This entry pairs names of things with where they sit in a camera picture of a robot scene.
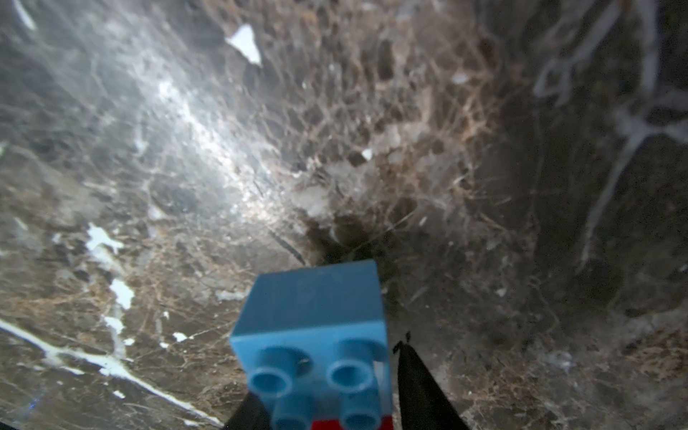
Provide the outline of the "light blue lego brick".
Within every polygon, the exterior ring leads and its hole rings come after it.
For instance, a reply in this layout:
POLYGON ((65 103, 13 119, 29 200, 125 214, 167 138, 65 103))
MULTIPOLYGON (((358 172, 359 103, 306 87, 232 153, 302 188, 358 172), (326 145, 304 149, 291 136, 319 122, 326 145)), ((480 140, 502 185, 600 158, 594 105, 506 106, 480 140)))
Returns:
POLYGON ((229 342, 272 429, 393 415, 391 350, 373 260, 259 275, 229 342))

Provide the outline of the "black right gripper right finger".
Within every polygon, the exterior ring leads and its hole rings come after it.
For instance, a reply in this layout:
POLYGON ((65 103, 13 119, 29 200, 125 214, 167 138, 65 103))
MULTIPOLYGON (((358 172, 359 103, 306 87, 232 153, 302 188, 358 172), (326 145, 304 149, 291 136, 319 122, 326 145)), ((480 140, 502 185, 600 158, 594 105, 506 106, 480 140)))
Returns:
POLYGON ((392 350, 399 355, 397 382, 404 430, 469 430, 405 334, 392 350))

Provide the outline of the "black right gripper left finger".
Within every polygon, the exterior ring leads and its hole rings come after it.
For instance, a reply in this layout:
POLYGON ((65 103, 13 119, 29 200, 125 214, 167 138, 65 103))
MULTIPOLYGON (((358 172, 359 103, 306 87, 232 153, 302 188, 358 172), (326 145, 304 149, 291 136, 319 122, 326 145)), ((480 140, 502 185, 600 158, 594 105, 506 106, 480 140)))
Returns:
POLYGON ((271 430, 271 417, 260 398, 249 392, 223 430, 271 430))

